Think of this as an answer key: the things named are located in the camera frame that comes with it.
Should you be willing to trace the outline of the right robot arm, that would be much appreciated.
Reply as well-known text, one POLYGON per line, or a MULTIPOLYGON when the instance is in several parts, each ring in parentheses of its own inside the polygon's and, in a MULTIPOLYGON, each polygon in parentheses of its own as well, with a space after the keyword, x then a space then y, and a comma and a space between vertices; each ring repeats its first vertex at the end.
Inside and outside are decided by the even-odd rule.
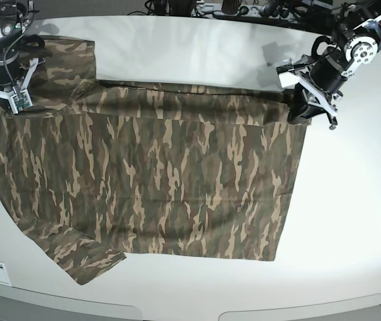
POLYGON ((28 87, 37 67, 45 63, 45 42, 27 35, 38 10, 33 1, 0 1, 0 99, 13 114, 33 106, 28 87))

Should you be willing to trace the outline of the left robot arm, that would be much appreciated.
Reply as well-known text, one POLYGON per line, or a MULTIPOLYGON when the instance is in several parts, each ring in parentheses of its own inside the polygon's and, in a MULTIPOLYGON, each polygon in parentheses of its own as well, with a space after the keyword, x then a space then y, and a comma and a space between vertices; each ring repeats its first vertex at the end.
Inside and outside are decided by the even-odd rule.
POLYGON ((315 39, 310 55, 276 69, 281 87, 293 87, 290 124, 325 114, 336 128, 341 87, 381 52, 381 1, 342 5, 330 29, 330 36, 315 39))

